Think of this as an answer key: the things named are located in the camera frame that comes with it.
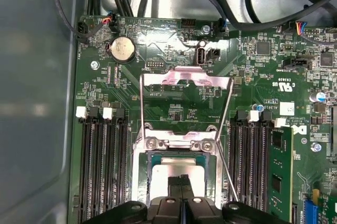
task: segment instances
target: dimm slot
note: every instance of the dimm slot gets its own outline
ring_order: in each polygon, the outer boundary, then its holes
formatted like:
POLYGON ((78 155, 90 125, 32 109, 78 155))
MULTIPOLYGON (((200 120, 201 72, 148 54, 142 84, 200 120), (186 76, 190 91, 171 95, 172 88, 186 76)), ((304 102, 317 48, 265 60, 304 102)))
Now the dimm slot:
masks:
POLYGON ((117 172, 117 205, 125 202, 126 162, 127 162, 127 119, 117 121, 116 136, 118 135, 118 172, 117 172))
POLYGON ((233 119, 229 137, 229 169, 239 200, 263 211, 267 208, 270 124, 233 119))
POLYGON ((105 146, 105 178, 104 178, 104 211, 114 207, 114 156, 115 156, 115 124, 107 121, 104 125, 106 132, 105 146))
POLYGON ((81 173, 80 173, 80 192, 79 192, 79 214, 78 223, 86 220, 86 207, 87 207, 87 157, 90 148, 90 128, 91 125, 84 123, 82 128, 82 153, 81 153, 81 173))

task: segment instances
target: chip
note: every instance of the chip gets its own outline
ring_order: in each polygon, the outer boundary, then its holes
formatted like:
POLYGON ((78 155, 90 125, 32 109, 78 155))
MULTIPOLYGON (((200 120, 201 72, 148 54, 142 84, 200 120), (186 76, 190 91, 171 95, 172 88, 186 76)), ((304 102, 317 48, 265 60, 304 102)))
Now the chip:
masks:
POLYGON ((93 105, 94 105, 94 106, 100 106, 100 105, 101 105, 100 100, 94 100, 94 101, 93 101, 93 105))
POLYGON ((270 55, 270 43, 259 41, 257 43, 257 54, 270 55))
POLYGON ((242 89, 239 87, 234 87, 233 88, 233 94, 236 94, 237 96, 241 96, 242 95, 242 89))
POLYGON ((242 84, 242 77, 240 77, 240 76, 235 76, 235 77, 234 77, 234 84, 235 84, 235 85, 241 85, 241 84, 242 84))
POLYGON ((273 131, 273 138, 272 138, 273 146, 277 148, 282 148, 282 133, 273 131))
POLYGON ((273 174, 273 176, 272 176, 272 187, 278 193, 281 192, 281 182, 282 182, 282 179, 273 174))
POLYGON ((175 113, 174 114, 174 120, 175 121, 180 121, 180 113, 175 113))
POLYGON ((326 104, 322 103, 315 103, 314 104, 314 111, 315 112, 325 112, 326 104))
POLYGON ((332 67, 333 66, 333 53, 332 52, 321 53, 321 66, 322 67, 332 67))

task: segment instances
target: integrated circuit chip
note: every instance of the integrated circuit chip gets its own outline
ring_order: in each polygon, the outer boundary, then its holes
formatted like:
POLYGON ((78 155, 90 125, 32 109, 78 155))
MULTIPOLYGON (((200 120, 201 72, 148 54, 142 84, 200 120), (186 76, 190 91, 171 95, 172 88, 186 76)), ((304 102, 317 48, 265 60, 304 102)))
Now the integrated circuit chip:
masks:
POLYGON ((270 55, 270 43, 259 41, 257 43, 257 54, 270 55))
POLYGON ((273 146, 277 148, 282 148, 282 133, 273 131, 273 138, 272 138, 273 146))
POLYGON ((282 182, 282 179, 273 174, 273 176, 272 176, 272 187, 278 193, 281 192, 281 182, 282 182))
POLYGON ((321 53, 321 66, 322 67, 333 67, 333 52, 321 53))
POLYGON ((235 76, 235 77, 234 77, 234 84, 235 84, 235 85, 241 85, 241 84, 242 84, 242 77, 240 77, 240 76, 235 76))

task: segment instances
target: black connector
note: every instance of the black connector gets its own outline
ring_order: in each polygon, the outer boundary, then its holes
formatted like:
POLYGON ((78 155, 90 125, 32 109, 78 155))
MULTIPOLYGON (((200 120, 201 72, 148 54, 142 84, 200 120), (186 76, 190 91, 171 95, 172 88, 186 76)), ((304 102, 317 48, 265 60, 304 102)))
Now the black connector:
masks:
MULTIPOLYGON (((83 34, 87 34, 89 32, 89 27, 85 22, 79 21, 77 23, 77 31, 83 34)), ((89 42, 88 38, 82 38, 79 36, 77 36, 76 38, 78 39, 79 42, 84 43, 84 44, 88 44, 89 42)))
POLYGON ((290 21, 281 26, 281 33, 296 33, 296 22, 290 21))

